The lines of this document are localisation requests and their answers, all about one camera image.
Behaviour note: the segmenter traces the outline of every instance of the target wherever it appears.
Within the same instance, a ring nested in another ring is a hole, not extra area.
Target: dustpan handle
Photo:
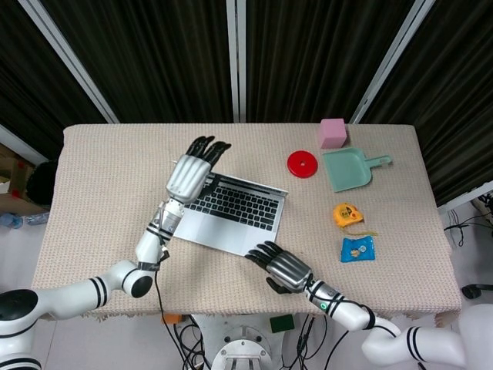
[[[370,158],[364,161],[369,167],[379,167],[384,164],[389,164],[392,162],[392,158],[389,156],[378,156],[376,158]]]

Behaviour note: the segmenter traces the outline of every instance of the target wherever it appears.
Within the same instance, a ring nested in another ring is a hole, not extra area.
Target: cardboard box
[[[25,186],[33,170],[22,160],[0,157],[0,181],[10,180],[7,192],[0,193],[0,214],[9,212],[25,216],[47,211],[31,202],[25,194]]]

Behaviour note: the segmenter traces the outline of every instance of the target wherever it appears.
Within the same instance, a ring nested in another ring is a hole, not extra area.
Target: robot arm
[[[204,189],[206,176],[221,155],[231,147],[201,136],[181,156],[166,185],[169,199],[162,202],[136,246],[137,264],[120,261],[104,274],[65,287],[47,290],[17,290],[0,294],[0,370],[41,369],[29,354],[34,325],[49,314],[56,320],[73,318],[108,303],[113,291],[140,298],[149,292],[153,275],[169,257],[167,245],[190,204]]]
[[[299,258],[266,241],[245,257],[267,271],[269,286],[278,294],[305,293],[309,302],[348,331],[371,330],[362,349],[370,362],[389,366],[409,360],[465,367],[461,337],[444,329],[397,326],[375,317],[371,309],[350,301],[314,274]]]

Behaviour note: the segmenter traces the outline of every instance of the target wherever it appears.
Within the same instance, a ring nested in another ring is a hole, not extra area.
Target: yellow tape measure
[[[345,229],[345,227],[350,226],[352,224],[356,224],[358,222],[363,221],[363,214],[357,210],[357,208],[353,204],[349,203],[341,203],[338,204],[334,211],[332,212],[332,216],[336,225],[341,228],[341,230],[347,235],[373,235],[377,236],[377,233],[373,231],[365,231],[362,233],[350,233]]]

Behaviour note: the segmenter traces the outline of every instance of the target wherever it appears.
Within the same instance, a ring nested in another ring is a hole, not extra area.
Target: green block
[[[294,329],[293,315],[286,314],[284,316],[276,316],[270,318],[270,330],[273,333]]]

